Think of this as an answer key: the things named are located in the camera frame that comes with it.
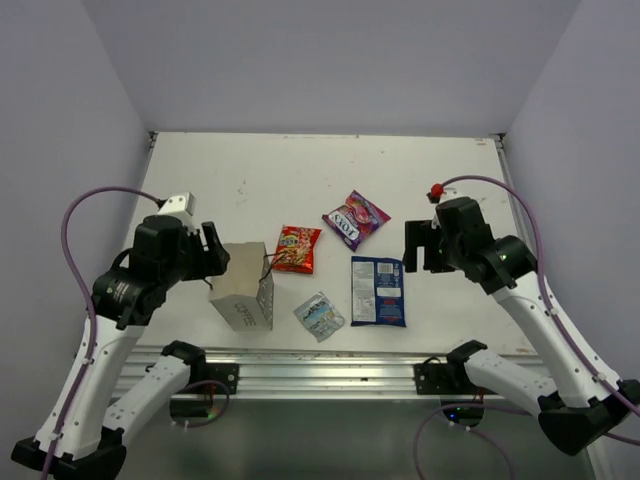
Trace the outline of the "white paper coffee bag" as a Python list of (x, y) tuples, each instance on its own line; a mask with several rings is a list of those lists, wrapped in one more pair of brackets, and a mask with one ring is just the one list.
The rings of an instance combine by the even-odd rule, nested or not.
[(227, 270), (212, 278), (209, 302), (236, 332), (268, 332), (274, 326), (274, 281), (263, 242), (226, 243)]

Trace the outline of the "blue snack packet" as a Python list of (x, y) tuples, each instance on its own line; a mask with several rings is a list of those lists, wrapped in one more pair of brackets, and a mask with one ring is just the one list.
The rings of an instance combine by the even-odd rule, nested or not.
[(400, 260), (351, 257), (351, 326), (406, 327)]

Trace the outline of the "purple candy packet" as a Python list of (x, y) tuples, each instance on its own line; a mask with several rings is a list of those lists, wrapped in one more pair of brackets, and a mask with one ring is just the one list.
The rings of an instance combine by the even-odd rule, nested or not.
[(356, 252), (391, 217), (357, 190), (353, 190), (341, 206), (324, 214), (322, 220), (352, 252)]

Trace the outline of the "red snack packet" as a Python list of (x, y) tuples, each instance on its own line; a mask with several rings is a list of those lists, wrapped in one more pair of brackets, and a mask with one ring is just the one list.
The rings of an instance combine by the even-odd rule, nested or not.
[(321, 230), (285, 225), (272, 255), (271, 265), (276, 271), (311, 275), (314, 273), (314, 248)]

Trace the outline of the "silver small snack packet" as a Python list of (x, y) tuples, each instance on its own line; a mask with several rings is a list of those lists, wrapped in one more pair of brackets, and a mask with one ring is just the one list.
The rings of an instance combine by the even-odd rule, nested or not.
[(314, 294), (293, 313), (318, 343), (327, 340), (345, 325), (345, 318), (323, 292)]

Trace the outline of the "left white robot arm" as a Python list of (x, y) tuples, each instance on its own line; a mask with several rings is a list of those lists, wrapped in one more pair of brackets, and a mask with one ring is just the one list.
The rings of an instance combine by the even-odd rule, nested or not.
[(39, 431), (11, 453), (12, 461), (42, 478), (114, 479), (133, 438), (174, 394), (231, 393), (211, 377), (202, 349), (175, 340), (142, 380), (112, 399), (132, 349), (168, 291), (182, 281), (220, 276), (230, 260), (213, 223), (192, 230), (170, 215), (146, 217), (120, 257), (127, 266), (115, 261), (94, 282), (82, 341), (56, 405)]

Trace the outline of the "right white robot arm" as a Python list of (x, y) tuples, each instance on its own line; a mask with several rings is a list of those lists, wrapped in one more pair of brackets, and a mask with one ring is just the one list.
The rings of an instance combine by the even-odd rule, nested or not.
[(518, 237), (494, 237), (477, 201), (443, 200), (431, 220), (404, 227), (403, 264), (418, 269), (459, 270), (491, 296), (520, 327), (548, 373), (535, 374), (502, 359), (485, 344), (468, 341), (446, 356), (451, 389), (474, 386), (497, 393), (535, 417), (547, 439), (574, 456), (606, 435), (639, 404), (639, 383), (623, 380), (589, 346), (566, 312), (542, 290), (547, 283), (528, 246)]

